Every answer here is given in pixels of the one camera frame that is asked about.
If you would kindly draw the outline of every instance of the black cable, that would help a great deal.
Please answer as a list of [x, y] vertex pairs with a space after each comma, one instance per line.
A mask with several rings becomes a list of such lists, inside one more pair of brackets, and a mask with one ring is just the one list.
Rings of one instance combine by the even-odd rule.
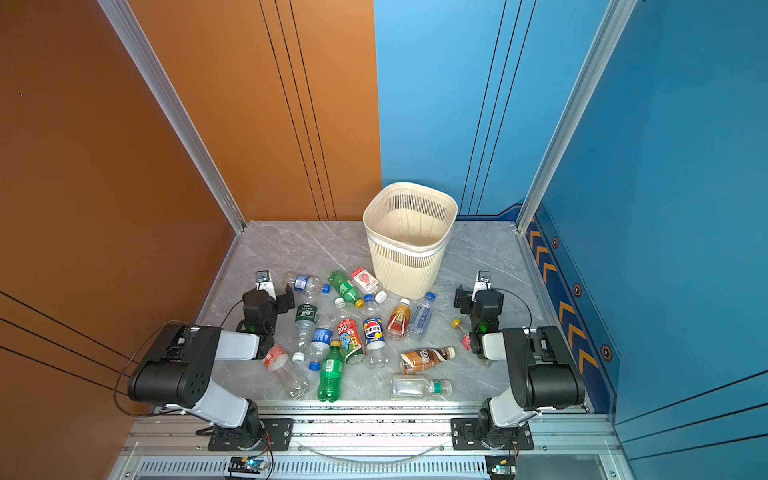
[[160, 332], [163, 329], [163, 327], [165, 327], [166, 325], [170, 325], [172, 323], [175, 323], [177, 325], [188, 325], [188, 326], [191, 326], [191, 324], [186, 323], [186, 322], [182, 322], [181, 320], [168, 320], [167, 322], [165, 322], [162, 325], [160, 325], [154, 332], [152, 332], [151, 335], [149, 335], [149, 337], [144, 341], [144, 343], [142, 343], [141, 346], [136, 349], [136, 352], [134, 352], [134, 354], [131, 355], [130, 359], [128, 359], [128, 361], [125, 363], [125, 366], [123, 367], [123, 370], [120, 372], [120, 375], [118, 375], [118, 380], [117, 380], [117, 382], [114, 383], [114, 388], [112, 389], [112, 401], [114, 402], [114, 406], [116, 406], [118, 408], [118, 410], [123, 412], [125, 415], [128, 415], [130, 417], [134, 417], [135, 419], [145, 419], [147, 417], [156, 417], [158, 415], [166, 415], [167, 413], [180, 412], [181, 411], [181, 409], [174, 409], [174, 410], [166, 410], [166, 411], [157, 412], [157, 413], [149, 413], [149, 414], [145, 414], [145, 415], [142, 415], [142, 414], [137, 415], [135, 413], [130, 413], [129, 411], [127, 411], [126, 409], [124, 409], [123, 407], [120, 406], [120, 404], [118, 403], [118, 394], [117, 394], [118, 386], [120, 385], [120, 380], [123, 377], [123, 375], [125, 374], [125, 369], [128, 368], [128, 366], [131, 364], [131, 362], [134, 361], [134, 358], [136, 357], [136, 355], [139, 354], [141, 349], [143, 349], [144, 346], [147, 345], [147, 342], [149, 342], [152, 339], [152, 337], [157, 335], [157, 333]]
[[520, 296], [519, 296], [517, 293], [515, 293], [515, 292], [510, 292], [510, 291], [509, 291], [509, 290], [507, 290], [507, 289], [503, 289], [503, 288], [494, 288], [493, 290], [501, 290], [502, 292], [510, 293], [510, 294], [512, 294], [512, 295], [514, 295], [514, 296], [516, 296], [516, 297], [518, 298], [518, 300], [520, 300], [521, 302], [523, 302], [523, 305], [525, 305], [525, 308], [527, 308], [527, 309], [528, 309], [528, 316], [529, 316], [529, 317], [531, 317], [531, 321], [528, 323], [528, 329], [530, 330], [530, 329], [531, 329], [531, 327], [533, 326], [533, 313], [531, 313], [531, 307], [530, 307], [530, 306], [528, 306], [528, 304], [525, 302], [525, 300], [523, 300], [522, 298], [520, 298]]
[[224, 326], [224, 322], [226, 322], [226, 321], [227, 321], [227, 317], [229, 317], [230, 313], [232, 313], [232, 310], [235, 310], [235, 307], [236, 307], [236, 306], [238, 306], [238, 305], [240, 305], [242, 302], [243, 302], [243, 301], [242, 301], [242, 300], [240, 300], [240, 302], [237, 302], [237, 303], [235, 303], [234, 305], [232, 305], [232, 308], [230, 308], [230, 311], [229, 311], [229, 312], [227, 312], [227, 314], [224, 316], [224, 319], [223, 319], [223, 320], [221, 320], [221, 323], [219, 324], [219, 328], [221, 328], [222, 326]]

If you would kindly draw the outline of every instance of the blue wall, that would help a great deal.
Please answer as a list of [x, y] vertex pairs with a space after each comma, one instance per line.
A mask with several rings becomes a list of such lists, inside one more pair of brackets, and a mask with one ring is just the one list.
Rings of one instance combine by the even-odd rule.
[[768, 369], [767, 18], [765, 2], [638, 2], [545, 195], [621, 358], [640, 479], [721, 478], [738, 449], [722, 478], [765, 476], [768, 375], [723, 386]]
[[461, 214], [519, 202], [607, 4], [376, 0], [383, 184], [445, 191]]

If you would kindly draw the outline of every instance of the plastic bottle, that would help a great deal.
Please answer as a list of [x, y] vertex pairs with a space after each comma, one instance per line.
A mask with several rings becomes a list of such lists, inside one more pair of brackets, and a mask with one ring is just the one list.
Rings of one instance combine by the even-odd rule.
[[435, 305], [435, 294], [430, 292], [416, 304], [411, 321], [408, 323], [408, 334], [417, 340], [421, 340], [432, 318], [432, 310]]
[[430, 380], [418, 375], [395, 375], [392, 377], [392, 397], [408, 399], [447, 399], [453, 392], [450, 380]]
[[401, 299], [400, 304], [392, 311], [389, 321], [386, 324], [386, 331], [389, 338], [393, 340], [402, 340], [406, 336], [408, 321], [411, 319], [410, 300]]
[[337, 270], [328, 277], [328, 283], [330, 283], [336, 292], [339, 292], [345, 302], [352, 303], [357, 308], [362, 308], [363, 301], [360, 296], [360, 292], [357, 291], [354, 285], [352, 285], [352, 279], [349, 275], [341, 270]]
[[315, 284], [313, 278], [310, 277], [306, 281], [304, 289], [299, 291], [296, 296], [296, 321], [294, 322], [296, 325], [296, 349], [293, 352], [293, 361], [297, 363], [304, 361], [304, 349], [312, 340], [312, 332], [317, 323], [317, 307], [320, 296], [331, 290], [328, 285]]
[[330, 308], [338, 310], [336, 312], [332, 310], [324, 310], [320, 314], [309, 348], [310, 370], [313, 372], [320, 371], [320, 361], [324, 359], [328, 353], [328, 349], [331, 346], [331, 338], [333, 337], [333, 330], [338, 326], [339, 320], [337, 317], [339, 316], [340, 311], [344, 308], [344, 305], [344, 299], [337, 297], [334, 299], [334, 306]]
[[456, 357], [452, 346], [436, 349], [418, 349], [400, 354], [400, 367], [403, 375], [411, 375], [431, 369], [440, 362]]
[[360, 288], [360, 291], [363, 294], [363, 300], [365, 299], [366, 294], [373, 295], [373, 298], [375, 298], [378, 303], [384, 303], [384, 300], [386, 300], [386, 292], [381, 285], [379, 285], [379, 281], [373, 275], [368, 273], [368, 270], [362, 267], [355, 270], [352, 272], [352, 280], [355, 280], [355, 283], [357, 283], [357, 286]]
[[283, 390], [291, 399], [299, 398], [310, 387], [304, 375], [296, 370], [283, 347], [277, 343], [266, 353], [264, 366], [277, 377]]
[[323, 360], [320, 372], [320, 385], [317, 387], [317, 399], [321, 402], [335, 402], [341, 396], [341, 377], [344, 373], [344, 360], [341, 355], [341, 342], [331, 341], [328, 355]]
[[316, 276], [306, 273], [288, 272], [286, 274], [287, 282], [296, 293], [301, 293], [306, 289], [320, 290], [323, 288], [323, 281]]
[[368, 352], [368, 362], [373, 366], [384, 366], [389, 359], [385, 354], [386, 341], [384, 340], [384, 329], [382, 328], [382, 319], [379, 315], [379, 306], [373, 299], [373, 295], [363, 297], [366, 304], [362, 306], [362, 332], [366, 336], [366, 348]]

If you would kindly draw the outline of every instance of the black stripe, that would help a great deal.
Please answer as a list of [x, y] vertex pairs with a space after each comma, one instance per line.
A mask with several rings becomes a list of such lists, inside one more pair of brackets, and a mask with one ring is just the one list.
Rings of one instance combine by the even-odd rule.
[[3, 294], [3, 295], [5, 295], [5, 296], [7, 296], [9, 299], [13, 300], [14, 302], [18, 303], [19, 305], [23, 305], [23, 306], [26, 306], [27, 308], [29, 308], [29, 309], [30, 309], [30, 310], [32, 310], [33, 312], [35, 312], [35, 313], [39, 313], [40, 315], [43, 315], [45, 318], [47, 318], [47, 319], [51, 320], [52, 322], [54, 322], [54, 323], [57, 323], [57, 324], [59, 324], [59, 325], [63, 326], [65, 329], [69, 329], [69, 330], [71, 330], [72, 332], [75, 332], [75, 333], [77, 333], [79, 336], [83, 336], [83, 337], [85, 337], [85, 338], [89, 339], [90, 341], [92, 341], [93, 343], [96, 343], [97, 345], [103, 346], [105, 349], [109, 350], [110, 352], [113, 352], [113, 353], [117, 353], [119, 356], [123, 357], [124, 359], [130, 359], [130, 357], [129, 357], [129, 356], [123, 355], [122, 353], [118, 352], [117, 350], [115, 350], [115, 349], [113, 349], [113, 348], [110, 348], [110, 347], [106, 346], [105, 344], [103, 344], [103, 343], [99, 342], [98, 340], [92, 339], [90, 336], [88, 336], [88, 335], [85, 335], [83, 332], [81, 332], [81, 331], [79, 331], [79, 330], [76, 330], [76, 329], [74, 329], [74, 328], [70, 327], [69, 325], [66, 325], [66, 324], [65, 324], [65, 323], [63, 323], [63, 322], [59, 322], [59, 321], [58, 321], [58, 320], [56, 320], [54, 317], [52, 317], [52, 316], [50, 316], [50, 315], [46, 315], [45, 313], [43, 313], [43, 312], [41, 312], [40, 310], [38, 310], [38, 309], [34, 308], [33, 306], [29, 306], [28, 304], [26, 304], [26, 303], [22, 302], [21, 300], [19, 300], [19, 299], [17, 299], [17, 298], [14, 298], [13, 296], [10, 296], [10, 295], [8, 295], [6, 292], [3, 292], [3, 291], [1, 291], [1, 290], [0, 290], [0, 293], [1, 293], [1, 294]]
[[[54, 369], [54, 370], [58, 370], [59, 372], [63, 372], [63, 373], [66, 373], [67, 375], [72, 375], [73, 377], [77, 377], [77, 378], [79, 378], [80, 380], [85, 380], [85, 381], [86, 381], [86, 382], [88, 382], [88, 383], [93, 383], [94, 385], [98, 385], [98, 386], [100, 386], [100, 387], [102, 387], [102, 388], [105, 388], [105, 389], [109, 390], [110, 392], [112, 391], [112, 387], [110, 387], [110, 386], [102, 385], [102, 384], [100, 384], [99, 382], [94, 382], [94, 381], [93, 381], [93, 380], [91, 380], [91, 379], [86, 379], [84, 376], [79, 376], [77, 373], [72, 373], [72, 372], [68, 372], [67, 370], [64, 370], [64, 369], [60, 369], [60, 368], [58, 368], [57, 366], [53, 366], [53, 365], [51, 365], [50, 363], [46, 363], [46, 362], [43, 362], [42, 360], [33, 359], [33, 358], [32, 358], [32, 357], [30, 357], [30, 356], [27, 356], [27, 355], [25, 355], [25, 354], [23, 354], [23, 353], [19, 353], [19, 352], [15, 351], [15, 350], [11, 350], [11, 349], [9, 349], [8, 347], [4, 347], [4, 346], [0, 345], [0, 349], [3, 349], [3, 350], [5, 350], [6, 352], [15, 353], [16, 355], [18, 355], [18, 356], [20, 356], [20, 357], [24, 357], [24, 358], [26, 358], [27, 360], [31, 360], [32, 362], [37, 362], [37, 363], [39, 363], [39, 364], [41, 364], [41, 365], [49, 366], [49, 367], [51, 367], [51, 368], [52, 368], [52, 369]], [[123, 393], [123, 392], [120, 392], [120, 391], [118, 391], [118, 393], [121, 393], [122, 395], [128, 396], [126, 393]]]
[[301, 142], [299, 141], [299, 131], [296, 129], [296, 122], [293, 121], [293, 112], [291, 112], [290, 103], [288, 102], [288, 92], [286, 91], [286, 85], [283, 83], [283, 74], [280, 73], [280, 64], [277, 63], [277, 53], [275, 53], [275, 45], [274, 43], [272, 43], [272, 35], [270, 34], [270, 27], [269, 25], [266, 24], [266, 15], [264, 14], [264, 5], [262, 5], [261, 0], [259, 0], [259, 7], [261, 8], [261, 16], [264, 18], [264, 27], [266, 28], [266, 36], [270, 39], [270, 47], [272, 47], [272, 55], [275, 58], [275, 65], [277, 66], [277, 75], [280, 77], [280, 85], [283, 86], [283, 94], [286, 97], [286, 106], [288, 107], [288, 115], [290, 115], [290, 123], [293, 125], [293, 133], [296, 135], [296, 144], [299, 145], [299, 154], [301, 155], [301, 161], [304, 164], [304, 173], [306, 173], [306, 182], [310, 184], [310, 193], [312, 194], [312, 202], [315, 204], [315, 213], [317, 214], [317, 220], [320, 220], [320, 210], [317, 210], [317, 202], [315, 201], [315, 192], [312, 189], [312, 181], [310, 180], [310, 171], [307, 170], [306, 168], [306, 161], [304, 160], [304, 152], [301, 149]]
[[16, 325], [16, 324], [15, 324], [15, 323], [13, 323], [12, 321], [10, 321], [10, 320], [6, 320], [6, 319], [2, 318], [1, 316], [0, 316], [0, 320], [2, 320], [3, 322], [6, 322], [8, 325], [13, 325], [13, 326], [15, 326], [16, 328], [18, 328], [18, 329], [20, 329], [20, 330], [23, 330], [23, 331], [25, 331], [26, 333], [30, 333], [30, 334], [32, 334], [32, 335], [34, 335], [34, 336], [38, 337], [39, 339], [43, 339], [43, 340], [45, 340], [46, 342], [49, 342], [49, 343], [53, 343], [54, 345], [56, 345], [56, 346], [58, 346], [58, 347], [61, 347], [61, 348], [62, 348], [62, 349], [64, 349], [64, 350], [67, 350], [68, 352], [72, 352], [72, 353], [74, 353], [74, 354], [75, 354], [75, 355], [77, 355], [77, 356], [81, 356], [82, 358], [84, 358], [84, 359], [86, 359], [86, 360], [91, 360], [93, 363], [97, 363], [97, 364], [99, 364], [99, 365], [103, 366], [105, 369], [110, 369], [111, 371], [113, 371], [113, 372], [115, 372], [115, 373], [120, 373], [121, 375], [123, 375], [123, 376], [126, 376], [126, 377], [130, 378], [130, 376], [128, 376], [128, 375], [125, 375], [124, 373], [121, 373], [121, 372], [120, 372], [120, 370], [117, 370], [117, 369], [113, 369], [113, 368], [112, 368], [112, 367], [110, 367], [109, 365], [105, 365], [104, 363], [101, 363], [101, 362], [99, 362], [98, 360], [94, 360], [94, 359], [92, 359], [92, 358], [91, 358], [91, 357], [89, 357], [89, 356], [85, 356], [85, 355], [83, 355], [82, 353], [79, 353], [79, 352], [75, 352], [75, 351], [74, 351], [73, 349], [71, 349], [71, 348], [68, 348], [68, 347], [66, 347], [66, 346], [63, 346], [63, 345], [62, 345], [62, 344], [60, 344], [60, 343], [54, 342], [54, 341], [53, 341], [53, 340], [51, 340], [51, 339], [47, 339], [47, 338], [45, 338], [43, 335], [37, 334], [37, 333], [35, 333], [35, 332], [32, 332], [31, 330], [27, 330], [27, 329], [26, 329], [26, 328], [24, 328], [23, 326], [20, 326], [20, 325]]
[[504, 0], [502, 8], [502, 19], [498, 23], [498, 33], [496, 34], [496, 45], [493, 46], [493, 55], [491, 56], [491, 67], [488, 69], [488, 80], [485, 81], [485, 93], [482, 95], [482, 105], [480, 105], [480, 117], [478, 118], [478, 127], [475, 130], [475, 141], [472, 142], [472, 153], [469, 155], [469, 167], [467, 167], [467, 177], [464, 180], [464, 191], [462, 192], [462, 202], [458, 207], [458, 212], [462, 212], [464, 207], [464, 196], [467, 193], [467, 184], [469, 183], [469, 172], [472, 170], [472, 157], [475, 156], [475, 145], [478, 143], [478, 133], [480, 132], [480, 121], [482, 120], [482, 111], [485, 108], [485, 97], [488, 96], [488, 85], [491, 83], [491, 72], [493, 71], [493, 61], [496, 59], [496, 48], [498, 48], [498, 37], [502, 34], [502, 23], [504, 23], [504, 12], [507, 9], [507, 0]]
[[496, 154], [496, 146], [498, 145], [498, 137], [502, 134], [502, 127], [504, 126], [504, 117], [507, 115], [507, 107], [509, 106], [509, 98], [512, 96], [512, 88], [515, 86], [515, 79], [518, 76], [518, 69], [520, 68], [520, 59], [523, 56], [523, 50], [525, 49], [525, 40], [528, 38], [528, 31], [531, 29], [531, 20], [533, 20], [533, 12], [536, 11], [536, 1], [533, 2], [533, 8], [531, 9], [531, 17], [528, 19], [528, 27], [525, 29], [525, 37], [523, 37], [523, 45], [520, 47], [520, 55], [518, 55], [518, 64], [515, 66], [515, 74], [512, 75], [512, 85], [509, 86], [509, 93], [507, 94], [507, 103], [504, 106], [504, 113], [502, 114], [502, 122], [498, 126], [498, 132], [496, 132], [496, 142], [493, 144], [493, 151], [491, 152], [491, 160], [488, 161], [488, 170], [485, 172], [485, 180], [482, 183], [482, 191], [480, 192], [480, 199], [478, 200], [478, 207], [475, 210], [475, 214], [480, 211], [480, 202], [482, 202], [482, 195], [485, 193], [485, 184], [488, 183], [488, 174], [491, 173], [491, 164], [493, 164], [493, 157]]
[[645, 439], [647, 437], [651, 437], [651, 436], [654, 436], [654, 435], [659, 435], [660, 433], [671, 432], [671, 431], [677, 430], [677, 429], [684, 429], [685, 427], [690, 427], [692, 425], [698, 425], [700, 423], [709, 422], [710, 420], [722, 419], [723, 417], [727, 417], [727, 416], [731, 416], [731, 415], [736, 415], [737, 413], [744, 413], [744, 412], [749, 412], [750, 410], [761, 409], [764, 406], [768, 406], [768, 402], [761, 403], [760, 405], [746, 407], [745, 409], [736, 410], [734, 412], [728, 412], [728, 413], [724, 413], [722, 415], [716, 415], [716, 416], [710, 417], [708, 419], [702, 419], [702, 420], [697, 420], [696, 422], [686, 423], [685, 425], [680, 425], [678, 427], [672, 427], [671, 429], [661, 430], [660, 432], [649, 433], [647, 435], [642, 435], [642, 436], [635, 437], [635, 438], [629, 439], [629, 440], [622, 440], [621, 443], [634, 442], [635, 440]]
[[512, 49], [512, 41], [515, 39], [515, 31], [518, 28], [518, 19], [520, 18], [520, 8], [523, 5], [523, 1], [520, 0], [520, 5], [518, 6], [518, 14], [515, 16], [515, 24], [512, 26], [512, 35], [509, 37], [509, 46], [507, 47], [507, 58], [504, 59], [504, 67], [502, 68], [502, 79], [498, 82], [498, 90], [496, 91], [496, 99], [493, 102], [493, 110], [491, 111], [491, 121], [488, 123], [488, 131], [485, 132], [485, 143], [482, 147], [482, 154], [480, 154], [480, 165], [478, 165], [478, 174], [475, 176], [475, 186], [472, 188], [472, 196], [469, 199], [469, 209], [467, 210], [467, 213], [470, 213], [472, 211], [472, 201], [475, 200], [475, 191], [478, 187], [478, 180], [480, 179], [480, 170], [482, 170], [482, 158], [485, 156], [485, 149], [488, 146], [488, 138], [491, 136], [491, 128], [493, 127], [493, 117], [496, 115], [496, 104], [498, 103], [498, 94], [502, 91], [502, 84], [504, 83], [504, 73], [507, 71], [507, 62], [509, 61], [509, 52]]
[[310, 144], [310, 154], [312, 155], [312, 163], [315, 166], [315, 177], [317, 177], [317, 186], [320, 188], [320, 198], [323, 199], [323, 209], [326, 211], [326, 218], [330, 220], [331, 216], [328, 214], [328, 206], [326, 205], [326, 195], [323, 193], [323, 184], [320, 183], [320, 174], [317, 170], [317, 161], [315, 160], [315, 149], [312, 148], [312, 139], [310, 139], [310, 129], [306, 126], [306, 116], [304, 115], [304, 106], [301, 105], [301, 94], [299, 93], [299, 84], [296, 82], [296, 73], [293, 72], [293, 61], [290, 59], [290, 50], [288, 49], [286, 32], [283, 29], [283, 19], [280, 17], [280, 9], [277, 7], [277, 0], [275, 0], [275, 10], [277, 10], [277, 21], [280, 23], [280, 33], [283, 34], [283, 44], [286, 46], [286, 55], [288, 55], [288, 65], [290, 66], [290, 74], [293, 77], [293, 87], [296, 89], [296, 99], [299, 101], [299, 110], [301, 111], [301, 118], [304, 121], [304, 131], [306, 132], [306, 142]]
[[761, 433], [759, 435], [752, 435], [749, 437], [742, 437], [740, 439], [725, 440], [723, 442], [707, 443], [706, 445], [699, 445], [697, 447], [688, 447], [687, 449], [672, 450], [670, 452], [654, 453], [653, 455], [643, 455], [642, 457], [628, 458], [627, 460], [642, 460], [643, 458], [661, 457], [662, 455], [669, 455], [670, 453], [688, 452], [690, 450], [705, 449], [706, 447], [716, 447], [718, 445], [727, 445], [729, 443], [743, 442], [744, 440], [761, 439], [762, 437], [768, 437], [768, 433]]
[[315, 103], [312, 100], [312, 90], [310, 89], [310, 79], [306, 74], [306, 65], [304, 64], [304, 53], [301, 51], [301, 41], [299, 40], [299, 29], [296, 27], [296, 16], [293, 15], [292, 0], [288, 1], [288, 5], [290, 5], [290, 16], [293, 18], [293, 29], [296, 31], [296, 43], [299, 44], [299, 56], [301, 57], [301, 66], [304, 69], [304, 80], [306, 81], [306, 91], [310, 94], [310, 107], [312, 108], [312, 116], [314, 117], [314, 120], [315, 120], [315, 130], [317, 131], [317, 142], [320, 145], [320, 156], [323, 159], [323, 169], [326, 171], [326, 181], [328, 182], [328, 194], [331, 197], [331, 208], [333, 208], [333, 218], [335, 220], [338, 220], [339, 218], [336, 215], [336, 204], [333, 202], [333, 190], [331, 189], [331, 180], [328, 177], [328, 166], [326, 165], [326, 154], [325, 152], [323, 152], [323, 140], [320, 138], [320, 129], [317, 126], [317, 114], [315, 113]]
[[697, 393], [694, 396], [690, 396], [690, 397], [688, 397], [686, 399], [678, 400], [676, 402], [670, 403], [669, 405], [665, 405], [663, 407], [659, 407], [657, 409], [651, 410], [650, 412], [641, 413], [640, 415], [636, 415], [636, 416], [632, 417], [631, 419], [622, 420], [620, 422], [617, 422], [616, 425], [621, 425], [622, 423], [631, 422], [632, 420], [639, 419], [640, 417], [645, 417], [646, 415], [650, 415], [651, 413], [656, 413], [656, 412], [659, 412], [660, 410], [668, 409], [671, 406], [680, 405], [681, 403], [687, 402], [688, 400], [693, 400], [693, 399], [696, 399], [696, 398], [698, 398], [700, 396], [705, 396], [708, 393], [712, 393], [712, 392], [716, 392], [717, 390], [725, 389], [725, 388], [727, 388], [729, 386], [736, 385], [737, 383], [741, 383], [741, 382], [744, 382], [746, 380], [753, 379], [753, 378], [755, 378], [757, 376], [765, 375], [766, 373], [768, 373], [768, 370], [763, 370], [762, 372], [758, 372], [758, 373], [755, 373], [755, 374], [750, 375], [750, 376], [745, 376], [742, 379], [738, 379], [738, 380], [736, 380], [734, 382], [731, 382], [731, 383], [726, 383], [725, 385], [719, 386], [719, 387], [717, 387], [715, 389], [707, 390], [706, 392], [702, 392], [702, 393]]

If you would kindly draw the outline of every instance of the black bracket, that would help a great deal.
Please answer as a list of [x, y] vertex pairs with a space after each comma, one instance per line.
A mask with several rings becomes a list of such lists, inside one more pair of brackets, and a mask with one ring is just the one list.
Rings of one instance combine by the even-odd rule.
[[[480, 423], [477, 419], [451, 419], [451, 432], [454, 450], [492, 450], [480, 439]], [[512, 450], [533, 450], [533, 436], [528, 423], [520, 427], [503, 429], [504, 435], [511, 440]]]

